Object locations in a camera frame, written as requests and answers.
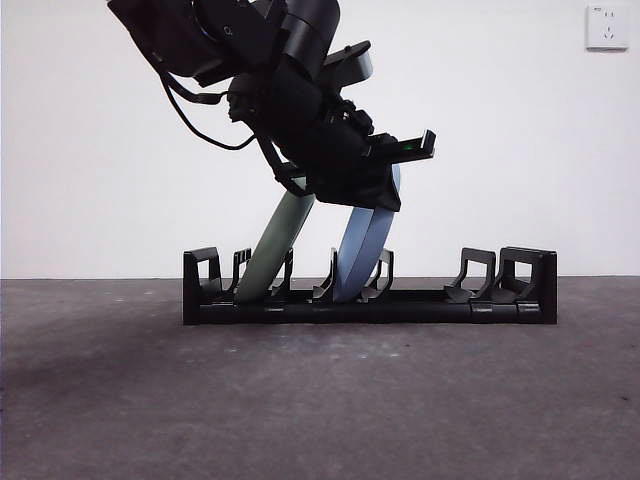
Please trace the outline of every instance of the black rack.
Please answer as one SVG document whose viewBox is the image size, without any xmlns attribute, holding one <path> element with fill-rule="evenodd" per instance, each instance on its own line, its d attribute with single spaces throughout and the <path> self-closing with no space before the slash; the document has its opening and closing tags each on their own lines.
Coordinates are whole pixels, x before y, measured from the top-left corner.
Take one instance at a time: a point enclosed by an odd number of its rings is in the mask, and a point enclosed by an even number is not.
<svg viewBox="0 0 640 480">
<path fill-rule="evenodd" d="M 284 262 L 283 282 L 274 286 L 261 303 L 238 305 L 234 296 L 240 267 L 251 261 L 251 250 L 234 255 L 233 280 L 228 289 L 223 289 L 217 249 L 186 252 L 184 324 L 557 324 L 557 254 L 551 251 L 503 248 L 496 276 L 494 252 L 465 248 L 460 274 L 451 285 L 441 290 L 396 290 L 392 288 L 394 254 L 385 250 L 373 278 L 349 304 L 333 303 L 338 264 L 335 249 L 329 275 L 312 290 L 292 288 L 293 260 L 291 250 Z M 198 265 L 204 262 L 209 264 L 209 274 L 200 279 Z M 478 290 L 463 287 L 469 262 L 487 267 L 484 284 Z M 530 279 L 516 277 L 517 263 L 531 266 Z M 385 265 L 388 273 L 383 279 Z"/>
</svg>

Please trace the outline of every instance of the blue tablet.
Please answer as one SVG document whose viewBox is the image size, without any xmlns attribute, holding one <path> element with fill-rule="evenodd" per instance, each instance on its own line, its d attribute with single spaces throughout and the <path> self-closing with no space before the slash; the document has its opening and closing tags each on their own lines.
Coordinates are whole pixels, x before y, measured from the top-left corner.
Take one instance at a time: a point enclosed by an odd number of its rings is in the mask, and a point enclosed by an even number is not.
<svg viewBox="0 0 640 480">
<path fill-rule="evenodd" d="M 393 166 L 393 180 L 399 192 L 398 165 Z M 384 208 L 353 210 L 338 253 L 334 302 L 351 302 L 362 292 L 384 250 L 394 216 L 395 212 Z"/>
</svg>

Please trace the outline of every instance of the green tablet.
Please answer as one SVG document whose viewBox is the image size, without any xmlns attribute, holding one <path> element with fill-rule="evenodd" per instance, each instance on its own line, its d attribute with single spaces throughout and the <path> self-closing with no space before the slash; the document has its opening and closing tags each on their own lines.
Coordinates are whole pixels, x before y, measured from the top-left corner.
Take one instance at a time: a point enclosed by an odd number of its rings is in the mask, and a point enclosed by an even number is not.
<svg viewBox="0 0 640 480">
<path fill-rule="evenodd" d="M 295 180 L 305 187 L 305 180 Z M 273 281 L 282 268 L 285 257 L 302 230 L 316 197 L 296 197 L 287 192 L 276 209 L 251 261 L 238 285 L 236 302 L 256 303 L 264 300 Z"/>
</svg>

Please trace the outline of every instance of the black bracket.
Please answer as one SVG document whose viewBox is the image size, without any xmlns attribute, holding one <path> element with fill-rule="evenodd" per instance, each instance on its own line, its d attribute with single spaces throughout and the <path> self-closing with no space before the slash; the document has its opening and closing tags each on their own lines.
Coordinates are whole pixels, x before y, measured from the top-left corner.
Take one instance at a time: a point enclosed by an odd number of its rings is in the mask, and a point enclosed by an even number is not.
<svg viewBox="0 0 640 480">
<path fill-rule="evenodd" d="M 251 260 L 251 249 L 240 250 L 233 254 L 233 281 L 227 290 L 230 294 L 235 294 L 240 284 L 240 267 Z"/>
<path fill-rule="evenodd" d="M 531 265 L 531 279 L 516 277 L 516 263 Z M 492 300 L 501 303 L 540 301 L 548 306 L 557 290 L 557 254 L 544 250 L 507 247 L 500 251 L 500 271 L 496 278 Z"/>
<path fill-rule="evenodd" d="M 293 276 L 293 248 L 289 250 L 284 259 L 284 280 L 272 289 L 271 299 L 277 302 L 286 302 L 291 293 L 291 277 Z"/>
<path fill-rule="evenodd" d="M 362 301 L 364 303 L 374 303 L 383 301 L 391 287 L 393 286 L 393 264 L 395 260 L 395 255 L 390 250 L 383 250 L 380 255 L 380 260 L 378 260 L 378 266 L 376 268 L 376 273 L 374 274 L 371 281 L 364 287 L 362 293 L 360 294 Z M 382 267 L 383 265 L 387 265 L 387 280 L 384 285 L 380 288 L 379 282 L 382 277 Z"/>
<path fill-rule="evenodd" d="M 467 279 L 469 262 L 481 263 L 487 266 L 485 282 L 478 292 L 462 288 L 462 283 Z M 447 295 L 453 303 L 468 303 L 470 300 L 490 300 L 491 291 L 496 278 L 496 254 L 487 250 L 465 248 L 462 250 L 462 264 L 460 274 L 451 285 L 444 287 Z"/>
<path fill-rule="evenodd" d="M 200 280 L 198 270 L 198 264 L 203 262 L 209 262 L 209 273 L 206 280 Z M 184 323 L 185 325 L 197 325 L 200 306 L 210 305 L 224 294 L 217 248 L 203 248 L 185 252 L 182 288 Z"/>
<path fill-rule="evenodd" d="M 338 250 L 331 249 L 331 267 L 329 276 L 322 285 L 313 287 L 313 303 L 332 303 L 333 289 L 338 281 Z"/>
</svg>

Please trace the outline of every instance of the black cable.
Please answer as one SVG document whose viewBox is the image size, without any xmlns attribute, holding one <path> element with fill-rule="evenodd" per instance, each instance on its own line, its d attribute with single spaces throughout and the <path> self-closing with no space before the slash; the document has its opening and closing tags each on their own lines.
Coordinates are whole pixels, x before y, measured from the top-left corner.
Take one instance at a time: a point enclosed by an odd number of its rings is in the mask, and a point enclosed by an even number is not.
<svg viewBox="0 0 640 480">
<path fill-rule="evenodd" d="M 256 139 L 255 135 L 251 135 L 247 140 L 245 140 L 240 145 L 226 145 L 224 143 L 218 142 L 217 140 L 214 140 L 211 137 L 208 137 L 207 135 L 202 133 L 200 130 L 198 130 L 196 127 L 194 127 L 193 124 L 189 121 L 185 113 L 182 111 L 182 108 L 180 108 L 180 105 L 178 105 L 176 98 L 173 96 L 173 91 L 169 86 L 169 83 L 166 81 L 164 75 L 160 75 L 160 78 L 162 80 L 162 86 L 164 88 L 164 91 L 167 94 L 167 97 L 169 97 L 169 101 L 171 102 L 171 105 L 173 105 L 173 108 L 175 108 L 176 112 L 178 112 L 180 119 L 184 122 L 187 128 L 189 128 L 189 130 L 191 130 L 191 132 L 198 138 L 201 138 L 205 142 L 209 142 L 210 144 L 215 145 L 216 147 L 223 148 L 225 150 L 231 150 L 231 151 L 242 150 L 243 148 L 245 148 L 247 145 L 249 145 L 251 142 L 253 142 Z M 216 95 L 220 95 L 220 98 L 222 98 L 222 96 L 226 95 L 226 92 L 221 94 L 216 94 Z"/>
</svg>

